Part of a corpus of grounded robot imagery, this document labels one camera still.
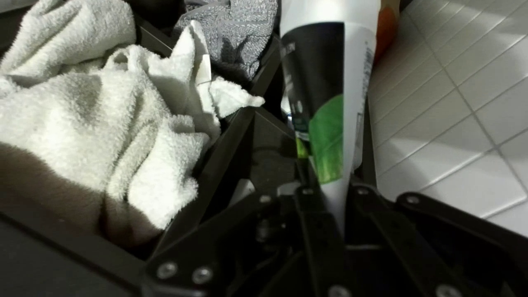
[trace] green label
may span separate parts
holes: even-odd
[[[308,124],[309,149],[319,183],[342,177],[342,94],[324,102]]]

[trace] towel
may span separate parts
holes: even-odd
[[[197,20],[212,61],[233,78],[252,79],[276,21],[276,0],[187,0],[186,3],[191,8],[179,17],[174,31]]]
[[[0,63],[0,188],[120,246],[196,198],[220,117],[263,104],[212,74],[196,21],[164,59],[133,40],[121,0],[39,0]]]

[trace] white tiled wall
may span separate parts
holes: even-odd
[[[528,0],[413,0],[369,91],[377,186],[528,236]]]

